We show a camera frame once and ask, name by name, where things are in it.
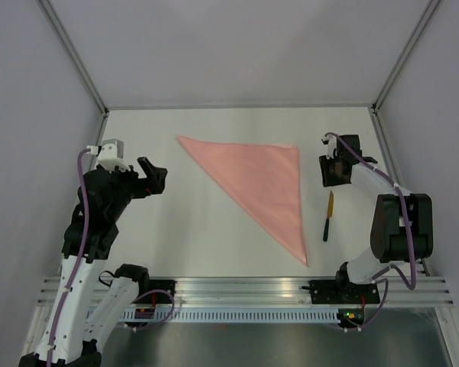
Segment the yellow knife black handle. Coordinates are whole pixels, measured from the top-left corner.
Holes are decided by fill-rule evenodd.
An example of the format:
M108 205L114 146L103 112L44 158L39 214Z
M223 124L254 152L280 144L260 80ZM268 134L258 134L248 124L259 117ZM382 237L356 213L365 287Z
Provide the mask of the yellow knife black handle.
M324 242L328 241L329 230L330 230L330 220L333 216L334 211L334 193L331 191L329 192L328 203L327 203L327 215L324 223L324 231L322 240Z

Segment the pink cloth napkin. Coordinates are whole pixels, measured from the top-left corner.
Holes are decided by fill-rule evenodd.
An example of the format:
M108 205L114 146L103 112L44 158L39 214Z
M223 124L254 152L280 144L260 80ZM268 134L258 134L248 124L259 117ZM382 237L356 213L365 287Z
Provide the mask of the pink cloth napkin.
M181 135L177 141L242 210L308 266L296 146L199 141Z

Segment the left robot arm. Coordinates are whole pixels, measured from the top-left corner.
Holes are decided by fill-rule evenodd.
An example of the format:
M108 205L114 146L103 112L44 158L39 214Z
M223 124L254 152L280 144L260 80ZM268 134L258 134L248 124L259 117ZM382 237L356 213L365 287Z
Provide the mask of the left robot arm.
M133 200L159 195L165 188L167 169L146 157L137 162L143 177L119 162L112 167L99 163L80 174L80 201L64 233L60 283L50 318L35 351L21 357L21 366L99 366L104 345L125 309L151 296L148 269L124 264L100 304L90 309L119 234L118 219Z

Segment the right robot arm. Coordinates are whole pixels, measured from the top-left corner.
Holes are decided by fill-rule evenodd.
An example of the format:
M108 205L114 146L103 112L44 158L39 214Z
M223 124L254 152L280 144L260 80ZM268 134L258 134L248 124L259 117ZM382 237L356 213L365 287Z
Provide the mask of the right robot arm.
M393 270L413 291L416 262L433 252L431 197L404 188L377 160L363 156L358 135L327 132L321 139L327 153L319 157L324 187L353 185L375 204L369 248L344 262L335 276L334 293L343 302L358 297L362 286Z

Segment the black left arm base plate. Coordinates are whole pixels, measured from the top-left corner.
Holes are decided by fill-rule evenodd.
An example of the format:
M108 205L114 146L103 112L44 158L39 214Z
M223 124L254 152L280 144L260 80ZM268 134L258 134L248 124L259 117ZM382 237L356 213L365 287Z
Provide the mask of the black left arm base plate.
M134 301L134 304L143 304L150 307L158 305L169 305L171 300L169 294L176 294L176 284L174 279L151 279L146 289L140 292L140 297Z

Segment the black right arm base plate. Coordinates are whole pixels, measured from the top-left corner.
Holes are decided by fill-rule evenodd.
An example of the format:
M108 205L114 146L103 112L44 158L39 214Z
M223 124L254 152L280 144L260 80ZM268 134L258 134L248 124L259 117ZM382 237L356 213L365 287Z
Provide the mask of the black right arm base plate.
M300 287L307 291L315 305L361 305L380 304L378 287L374 284L339 285L335 280L310 280Z

